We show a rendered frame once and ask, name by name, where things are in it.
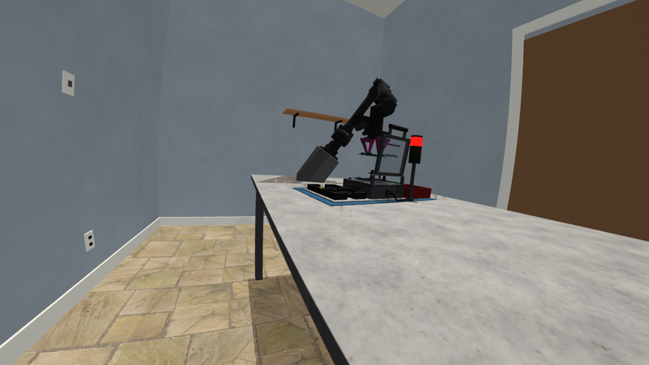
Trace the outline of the red bin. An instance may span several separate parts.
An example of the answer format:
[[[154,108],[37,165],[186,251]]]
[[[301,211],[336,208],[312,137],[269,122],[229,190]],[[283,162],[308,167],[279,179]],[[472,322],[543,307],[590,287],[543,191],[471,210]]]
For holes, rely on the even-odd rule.
[[[409,196],[409,188],[409,184],[404,184],[404,198],[407,198]],[[412,199],[430,198],[430,195],[431,189],[420,186],[413,186]]]

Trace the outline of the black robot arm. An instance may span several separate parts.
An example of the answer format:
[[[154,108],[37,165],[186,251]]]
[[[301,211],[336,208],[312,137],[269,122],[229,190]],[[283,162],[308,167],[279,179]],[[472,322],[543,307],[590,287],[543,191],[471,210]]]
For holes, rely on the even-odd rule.
[[[382,119],[394,113],[397,106],[397,99],[388,90],[388,87],[390,88],[382,79],[376,78],[372,88],[369,89],[370,92],[368,92],[366,99],[360,104],[349,121],[345,125],[339,125],[338,129],[332,134],[333,141],[331,140],[330,145],[326,144],[325,147],[320,147],[338,160],[335,155],[338,154],[339,147],[346,147],[350,143],[351,138],[354,136],[351,133],[354,128],[355,131],[361,131],[363,128],[364,131],[381,131]],[[375,102],[376,105],[371,106],[372,102]],[[370,106],[370,117],[363,116]]]

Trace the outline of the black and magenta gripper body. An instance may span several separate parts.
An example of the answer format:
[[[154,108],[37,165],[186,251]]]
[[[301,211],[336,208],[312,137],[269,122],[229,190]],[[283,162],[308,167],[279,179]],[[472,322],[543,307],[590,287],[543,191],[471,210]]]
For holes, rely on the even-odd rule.
[[[383,130],[383,119],[382,119],[381,131],[378,131],[378,130],[377,131],[365,131],[365,132],[362,132],[362,135],[367,135],[366,138],[368,138],[368,139],[375,139],[376,136],[381,137],[382,133],[388,134],[388,132],[385,132],[385,131],[382,131],[382,130]]]

